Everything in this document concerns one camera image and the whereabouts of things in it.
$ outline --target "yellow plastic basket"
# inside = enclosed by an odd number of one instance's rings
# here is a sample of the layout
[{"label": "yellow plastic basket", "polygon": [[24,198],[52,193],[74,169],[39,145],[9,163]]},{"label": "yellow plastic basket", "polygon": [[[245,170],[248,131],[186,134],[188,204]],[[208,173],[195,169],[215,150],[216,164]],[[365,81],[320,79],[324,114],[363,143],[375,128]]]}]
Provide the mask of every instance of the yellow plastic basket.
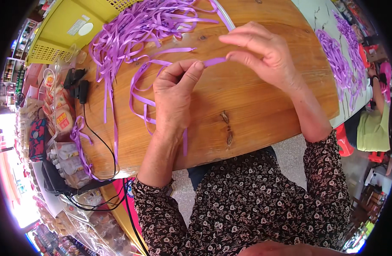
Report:
[{"label": "yellow plastic basket", "polygon": [[82,49],[125,8],[143,0],[57,0],[38,29],[25,65],[51,64],[73,54],[70,47]]}]

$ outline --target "white table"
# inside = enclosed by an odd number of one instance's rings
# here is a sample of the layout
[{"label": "white table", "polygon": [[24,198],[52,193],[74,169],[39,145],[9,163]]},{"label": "white table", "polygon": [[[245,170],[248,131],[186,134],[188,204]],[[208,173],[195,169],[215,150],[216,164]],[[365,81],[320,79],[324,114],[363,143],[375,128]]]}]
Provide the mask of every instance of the white table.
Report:
[{"label": "white table", "polygon": [[[314,29],[322,29],[324,26],[324,30],[332,37],[337,39],[338,42],[342,45],[343,55],[348,60],[348,64],[350,68],[352,68],[352,63],[350,56],[348,55],[348,44],[347,40],[344,36],[341,37],[340,40],[340,32],[337,29],[337,20],[334,18],[334,14],[332,10],[336,13],[339,13],[338,9],[331,2],[331,0],[291,0],[303,16],[306,18],[310,26]],[[336,128],[344,121],[348,120],[352,115],[357,113],[363,106],[367,105],[369,100],[373,96],[372,87],[367,85],[367,90],[363,91],[362,96],[358,96],[355,102],[355,109],[353,111],[350,110],[349,101],[350,101],[350,93],[348,89],[346,89],[344,95],[344,99],[342,102],[339,102],[340,114],[331,119],[330,123],[333,128]]]}]

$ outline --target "sleeve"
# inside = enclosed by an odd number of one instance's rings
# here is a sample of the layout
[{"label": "sleeve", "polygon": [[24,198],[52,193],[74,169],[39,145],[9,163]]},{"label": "sleeve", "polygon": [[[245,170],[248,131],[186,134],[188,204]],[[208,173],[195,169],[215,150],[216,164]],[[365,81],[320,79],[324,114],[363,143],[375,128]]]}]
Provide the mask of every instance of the sleeve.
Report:
[{"label": "sleeve", "polygon": [[307,192],[323,204],[339,204],[342,210],[349,210],[349,195],[346,177],[342,170],[341,156],[338,153],[336,130],[323,140],[311,143],[306,141],[304,171],[307,179]]},{"label": "sleeve", "polygon": [[178,203],[167,195],[171,182],[154,188],[135,179],[132,192],[142,236],[150,255],[171,255],[181,247],[187,228]]}]

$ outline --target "forearm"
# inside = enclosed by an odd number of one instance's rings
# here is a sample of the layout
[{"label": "forearm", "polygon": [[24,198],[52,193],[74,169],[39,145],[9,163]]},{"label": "forearm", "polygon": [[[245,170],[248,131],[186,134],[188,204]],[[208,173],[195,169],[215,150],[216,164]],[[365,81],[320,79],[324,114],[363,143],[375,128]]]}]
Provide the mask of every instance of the forearm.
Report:
[{"label": "forearm", "polygon": [[296,109],[301,132],[309,142],[321,141],[331,133],[330,122],[301,75],[295,83],[297,89],[288,94]]},{"label": "forearm", "polygon": [[373,100],[377,104],[377,109],[382,115],[385,100],[381,93],[381,86],[379,86],[379,80],[376,77],[373,78]]},{"label": "forearm", "polygon": [[140,182],[161,188],[172,179],[173,161],[182,133],[155,131],[137,175]]}]

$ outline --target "finger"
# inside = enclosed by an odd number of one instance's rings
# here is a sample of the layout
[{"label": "finger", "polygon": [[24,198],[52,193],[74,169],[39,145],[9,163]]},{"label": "finger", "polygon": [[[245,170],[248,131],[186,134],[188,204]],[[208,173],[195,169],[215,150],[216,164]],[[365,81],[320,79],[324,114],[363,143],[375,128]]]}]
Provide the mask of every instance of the finger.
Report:
[{"label": "finger", "polygon": [[253,52],[263,54],[265,57],[273,51],[270,40],[252,33],[232,33],[219,36],[219,40],[225,44],[233,44],[245,47]]},{"label": "finger", "polygon": [[263,62],[249,52],[233,51],[227,54],[226,59],[239,62],[252,69],[257,74],[263,72]]},{"label": "finger", "polygon": [[172,63],[158,75],[157,79],[168,80],[177,84],[179,81],[178,76],[183,75],[196,61],[197,59],[187,59]]},{"label": "finger", "polygon": [[271,39],[274,36],[274,34],[271,33],[267,28],[254,21],[250,21],[243,26],[237,27],[229,32],[229,34],[233,33],[254,33],[267,39]]},{"label": "finger", "polygon": [[178,86],[186,90],[187,93],[191,93],[196,83],[202,76],[205,65],[201,61],[196,61],[189,67],[186,73],[183,75],[182,79],[178,83]]}]

